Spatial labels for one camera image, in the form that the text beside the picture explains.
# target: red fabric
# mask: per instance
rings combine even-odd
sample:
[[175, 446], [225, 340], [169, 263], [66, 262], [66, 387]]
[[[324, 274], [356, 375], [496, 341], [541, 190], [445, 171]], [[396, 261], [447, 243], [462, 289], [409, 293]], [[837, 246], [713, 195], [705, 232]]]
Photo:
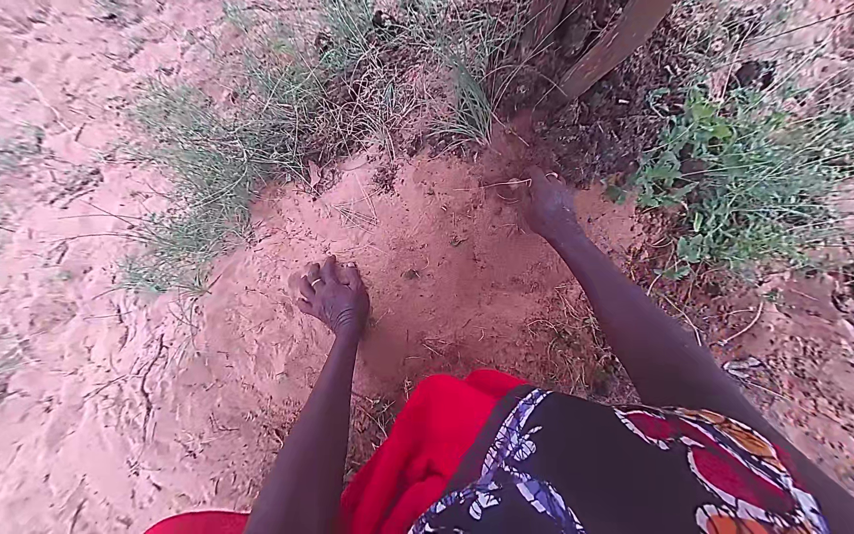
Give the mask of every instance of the red fabric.
[[[422, 380], [397, 415], [391, 435], [344, 489], [346, 531], [406, 532], [442, 496], [496, 402], [524, 383], [489, 369], [475, 370], [463, 380], [446, 374]], [[146, 534], [240, 534], [248, 517], [237, 512], [184, 513], [157, 523]]]
[[240, 534], [248, 518], [239, 512], [187, 512], [168, 517], [146, 534]]

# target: small green leaf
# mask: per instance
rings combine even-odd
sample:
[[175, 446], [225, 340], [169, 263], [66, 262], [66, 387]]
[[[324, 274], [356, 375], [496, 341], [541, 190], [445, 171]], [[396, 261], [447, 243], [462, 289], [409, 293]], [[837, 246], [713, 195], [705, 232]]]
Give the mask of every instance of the small green leaf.
[[717, 125], [714, 127], [714, 137], [724, 140], [729, 139], [731, 135], [733, 135], [733, 130], [729, 129], [727, 125]]
[[717, 112], [717, 109], [712, 105], [707, 105], [703, 102], [697, 102], [691, 105], [691, 116], [695, 121], [702, 121], [712, 117]]
[[657, 208], [661, 205], [660, 200], [651, 191], [645, 191], [638, 195], [638, 206], [642, 208]]
[[624, 192], [624, 189], [617, 185], [610, 185], [609, 187], [606, 187], [605, 194], [608, 195], [609, 200], [616, 204], [623, 204], [624, 200], [628, 198], [628, 194]]
[[683, 261], [687, 261], [688, 263], [697, 263], [701, 261], [703, 258], [703, 241], [704, 237], [700, 234], [697, 234], [690, 239], [687, 237], [678, 239], [678, 248], [676, 250], [678, 258]]
[[655, 273], [658, 273], [669, 280], [680, 280], [691, 273], [691, 266], [682, 265], [681, 267], [678, 267], [675, 265], [674, 267], [669, 267], [663, 271], [655, 269]]

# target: dry grass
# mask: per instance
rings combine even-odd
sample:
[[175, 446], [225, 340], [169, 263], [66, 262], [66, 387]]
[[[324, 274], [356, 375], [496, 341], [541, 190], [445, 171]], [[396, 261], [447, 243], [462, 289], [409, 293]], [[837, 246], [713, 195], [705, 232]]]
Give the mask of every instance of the dry grass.
[[[396, 20], [365, 2], [326, 0], [309, 44], [281, 38], [286, 32], [243, 6], [225, 4], [224, 12], [247, 43], [234, 59], [216, 57], [241, 73], [228, 82], [230, 102], [149, 81], [134, 108], [148, 141], [138, 156], [165, 169], [172, 188], [161, 192], [165, 212], [122, 234], [141, 245], [121, 262], [125, 288], [199, 294], [212, 260], [251, 234], [256, 191], [298, 182], [318, 195], [309, 162], [325, 167], [370, 143], [393, 158], [414, 117], [439, 110], [436, 135], [488, 139], [488, 73], [520, 29], [516, 9], [428, 2], [399, 8]], [[456, 73], [453, 95], [423, 82], [443, 69]]]

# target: sandy soil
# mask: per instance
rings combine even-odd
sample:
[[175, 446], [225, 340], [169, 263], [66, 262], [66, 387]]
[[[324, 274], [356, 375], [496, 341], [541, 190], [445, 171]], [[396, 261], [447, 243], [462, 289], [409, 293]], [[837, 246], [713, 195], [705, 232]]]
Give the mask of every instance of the sandy soil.
[[[131, 245], [106, 235], [126, 221], [101, 210], [159, 207], [162, 182], [115, 150], [130, 135], [126, 98], [148, 75], [205, 71], [209, 53], [192, 36], [221, 10], [107, 5], [124, 7], [0, 1], [0, 138], [22, 124], [45, 131], [43, 153], [2, 179], [0, 532], [141, 532], [180, 511], [247, 509], [324, 363], [330, 334], [294, 309], [292, 280], [326, 254], [359, 262], [373, 305], [348, 476], [384, 438], [383, 414], [431, 372], [492, 366], [598, 400], [634, 398], [581, 290], [493, 185], [538, 158], [505, 135], [472, 162], [427, 148], [393, 162], [390, 193], [378, 192], [387, 162], [373, 151], [339, 162], [317, 199], [264, 191], [255, 238], [218, 261], [210, 291], [190, 303], [111, 291]], [[576, 203], [599, 247], [647, 287], [648, 222], [598, 187]], [[718, 359], [765, 362], [748, 386], [754, 401], [854, 491], [854, 327], [832, 305], [842, 288], [823, 274], [733, 284], [658, 287], [693, 293], [680, 301], [686, 317], [668, 311], [694, 322]], [[773, 289], [780, 297], [758, 307]], [[751, 328], [718, 344], [757, 309]]]

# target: finger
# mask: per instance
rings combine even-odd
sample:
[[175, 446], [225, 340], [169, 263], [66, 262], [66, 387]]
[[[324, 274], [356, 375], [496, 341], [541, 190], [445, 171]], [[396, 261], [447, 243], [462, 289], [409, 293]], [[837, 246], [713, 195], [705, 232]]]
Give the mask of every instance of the finger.
[[325, 258], [325, 265], [322, 266], [322, 280], [325, 281], [326, 284], [339, 284], [341, 283], [338, 280], [338, 262], [335, 261], [334, 256], [329, 256]]
[[309, 315], [315, 317], [315, 314], [313, 313], [313, 309], [311, 307], [311, 304], [309, 304], [307, 300], [305, 300], [303, 298], [299, 298], [298, 300], [295, 301], [295, 307], [298, 308], [299, 310], [301, 310], [302, 313], [306, 313], [306, 314], [309, 314]]
[[311, 282], [308, 281], [307, 276], [299, 278], [299, 293], [309, 300], [315, 297], [315, 288], [311, 287]]
[[358, 270], [358, 264], [354, 261], [348, 261], [344, 264], [344, 274], [348, 278], [348, 286], [352, 291], [358, 291], [364, 288], [364, 280], [362, 273]]
[[546, 178], [546, 173], [535, 165], [526, 168], [526, 175], [529, 176], [530, 193], [535, 193], [537, 188], [549, 184], [549, 179]]
[[322, 277], [322, 268], [318, 266], [318, 263], [308, 265], [308, 283], [311, 284], [313, 289], [325, 287], [325, 279]]

